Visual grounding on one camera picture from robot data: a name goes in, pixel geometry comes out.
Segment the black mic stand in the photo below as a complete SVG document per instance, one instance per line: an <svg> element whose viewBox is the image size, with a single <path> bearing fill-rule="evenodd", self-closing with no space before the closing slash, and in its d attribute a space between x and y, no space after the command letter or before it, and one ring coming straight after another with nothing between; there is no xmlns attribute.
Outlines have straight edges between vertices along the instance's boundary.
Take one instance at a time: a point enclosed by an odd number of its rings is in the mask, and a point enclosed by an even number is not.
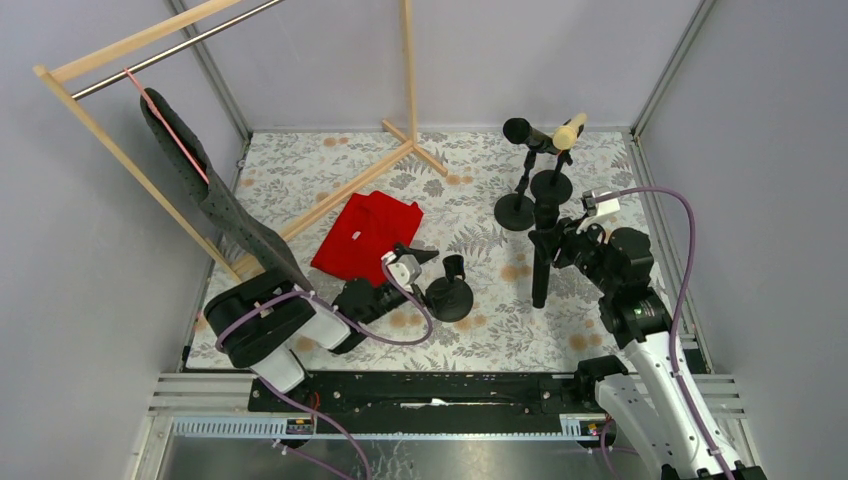
<svg viewBox="0 0 848 480"><path fill-rule="evenodd" d="M572 165L570 150L561 151L557 155L554 169L543 170L535 174L530 183L532 195L537 199L549 198L559 205L568 201L573 193L571 180L562 172L565 165Z"/></svg>
<svg viewBox="0 0 848 480"><path fill-rule="evenodd" d="M529 150L524 160L524 171L513 193L502 196L495 204L497 223L509 231L525 231L534 225L534 202L526 195L530 173L535 166L537 153Z"/></svg>

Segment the black mic stand corner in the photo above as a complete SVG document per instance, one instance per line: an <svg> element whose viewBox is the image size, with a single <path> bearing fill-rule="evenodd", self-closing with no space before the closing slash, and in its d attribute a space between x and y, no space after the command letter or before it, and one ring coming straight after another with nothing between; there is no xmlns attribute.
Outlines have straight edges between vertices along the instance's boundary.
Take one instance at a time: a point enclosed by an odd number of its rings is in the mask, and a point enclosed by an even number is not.
<svg viewBox="0 0 848 480"><path fill-rule="evenodd" d="M466 281L465 259L460 254L442 261L444 276L434 280L425 290L430 313L439 321L455 323L466 318L474 305L474 293Z"/></svg>

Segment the beige microphone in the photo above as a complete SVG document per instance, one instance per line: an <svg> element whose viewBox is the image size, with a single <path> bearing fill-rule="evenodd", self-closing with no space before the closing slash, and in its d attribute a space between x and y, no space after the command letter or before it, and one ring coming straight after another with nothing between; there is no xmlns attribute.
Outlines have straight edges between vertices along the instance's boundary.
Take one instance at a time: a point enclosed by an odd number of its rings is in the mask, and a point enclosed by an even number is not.
<svg viewBox="0 0 848 480"><path fill-rule="evenodd" d="M551 136L553 146L560 151L571 150L582 134L587 120L588 115L580 112L559 126Z"/></svg>

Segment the black microphone orange tip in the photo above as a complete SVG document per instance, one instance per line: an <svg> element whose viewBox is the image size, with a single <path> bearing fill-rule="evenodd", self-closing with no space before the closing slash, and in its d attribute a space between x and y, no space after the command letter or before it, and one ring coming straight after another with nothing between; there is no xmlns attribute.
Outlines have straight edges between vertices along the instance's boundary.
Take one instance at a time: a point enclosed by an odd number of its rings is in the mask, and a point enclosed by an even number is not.
<svg viewBox="0 0 848 480"><path fill-rule="evenodd" d="M553 139L531 126L521 117L513 117L506 120L502 127L505 138L514 145L524 145L535 153L558 155L561 150L553 144Z"/></svg>

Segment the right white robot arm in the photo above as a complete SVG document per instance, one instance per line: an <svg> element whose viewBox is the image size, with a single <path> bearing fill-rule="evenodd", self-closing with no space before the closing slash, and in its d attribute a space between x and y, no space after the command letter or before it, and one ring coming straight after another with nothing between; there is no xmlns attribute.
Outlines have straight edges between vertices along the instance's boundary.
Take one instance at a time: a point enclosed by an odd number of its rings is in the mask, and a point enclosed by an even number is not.
<svg viewBox="0 0 848 480"><path fill-rule="evenodd" d="M534 245L532 299L547 297L553 268L573 267L601 293L601 321L623 352L579 362L576 393L596 403L623 430L658 479L762 479L709 411L684 360L672 316L651 285L647 234L605 233L564 218L528 234Z"/></svg>

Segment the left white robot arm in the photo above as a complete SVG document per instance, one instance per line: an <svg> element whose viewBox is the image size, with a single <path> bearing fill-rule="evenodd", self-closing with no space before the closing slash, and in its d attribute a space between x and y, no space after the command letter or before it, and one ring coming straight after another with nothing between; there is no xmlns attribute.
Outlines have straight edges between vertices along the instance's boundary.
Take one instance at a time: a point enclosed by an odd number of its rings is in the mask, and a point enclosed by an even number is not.
<svg viewBox="0 0 848 480"><path fill-rule="evenodd" d="M306 368L288 348L293 336L312 340L335 354L351 351L367 338L388 344L390 338L368 325L409 303L424 316L425 338L433 319L416 281L422 265L437 258L436 250L396 245L381 259L385 281L378 287L365 278L345 283L331 302L274 269L214 297L203 318L216 336L215 348L238 369L248 369L280 393L307 377Z"/></svg>

